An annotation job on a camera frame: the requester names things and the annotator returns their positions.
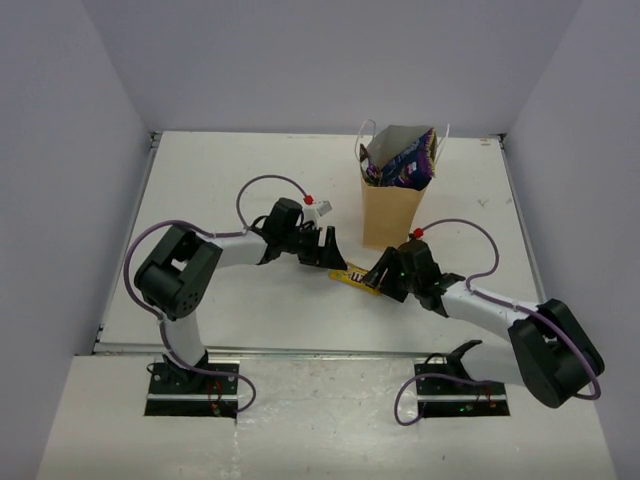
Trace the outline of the yellow M&M's packet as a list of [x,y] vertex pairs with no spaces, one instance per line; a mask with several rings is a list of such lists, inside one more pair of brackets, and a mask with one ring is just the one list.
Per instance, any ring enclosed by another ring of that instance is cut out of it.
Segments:
[[363,278],[367,273],[367,269],[348,262],[346,270],[331,269],[328,272],[328,276],[331,280],[338,281],[375,296],[380,296],[381,293],[378,289],[369,287],[363,283]]

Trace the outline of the blue purple snack bag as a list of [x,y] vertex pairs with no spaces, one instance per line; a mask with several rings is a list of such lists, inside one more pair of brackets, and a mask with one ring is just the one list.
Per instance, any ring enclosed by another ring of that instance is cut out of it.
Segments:
[[380,186],[424,190],[435,175],[437,131],[431,126],[391,125],[384,131]]

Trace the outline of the purple M&M's packet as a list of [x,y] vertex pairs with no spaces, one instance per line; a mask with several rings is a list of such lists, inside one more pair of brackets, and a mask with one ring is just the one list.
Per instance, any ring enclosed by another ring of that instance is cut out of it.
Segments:
[[359,145],[358,162],[364,182],[373,187],[380,187],[382,180],[380,169],[375,165],[371,154],[363,144]]

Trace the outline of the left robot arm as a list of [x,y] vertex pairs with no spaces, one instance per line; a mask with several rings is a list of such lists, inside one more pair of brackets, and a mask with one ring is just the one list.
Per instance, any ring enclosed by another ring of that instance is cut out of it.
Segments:
[[184,220],[165,220],[147,228],[131,244],[123,265],[130,298],[158,321],[165,357],[175,365],[172,379],[185,392],[201,390],[211,373],[208,352],[196,319],[216,270],[264,265],[291,254],[302,265],[345,270],[335,228],[319,219],[329,201],[303,204],[280,198],[267,215],[238,232],[208,232]]

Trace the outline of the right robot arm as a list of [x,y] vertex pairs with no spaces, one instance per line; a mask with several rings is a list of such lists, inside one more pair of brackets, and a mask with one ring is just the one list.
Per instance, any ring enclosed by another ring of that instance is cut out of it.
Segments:
[[477,341],[451,352],[445,379],[454,391],[468,392],[482,381],[520,383],[550,408],[583,398],[580,391],[589,384],[593,394],[588,398],[600,396],[596,381],[604,360],[571,309],[557,299],[519,303],[473,289],[465,277],[442,272],[429,246],[417,239],[387,248],[362,282],[398,302],[412,295],[427,311],[469,322],[509,342],[504,367],[465,358],[480,346]]

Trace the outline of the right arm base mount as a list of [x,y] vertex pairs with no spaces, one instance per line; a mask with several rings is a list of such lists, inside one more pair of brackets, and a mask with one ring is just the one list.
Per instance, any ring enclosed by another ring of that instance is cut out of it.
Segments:
[[[398,390],[393,404],[396,423],[402,427],[430,418],[507,417],[510,415],[503,383],[474,380],[462,364],[469,352],[483,342],[470,340],[448,353],[432,352],[413,365],[413,376]],[[417,413],[402,419],[400,402],[404,393],[414,387],[418,399]]]

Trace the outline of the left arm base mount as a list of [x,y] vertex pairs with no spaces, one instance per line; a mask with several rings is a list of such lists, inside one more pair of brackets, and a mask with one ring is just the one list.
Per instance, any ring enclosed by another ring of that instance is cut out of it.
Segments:
[[257,390],[240,373],[239,362],[205,362],[199,368],[213,375],[183,370],[169,361],[149,364],[144,415],[236,420],[252,406]]

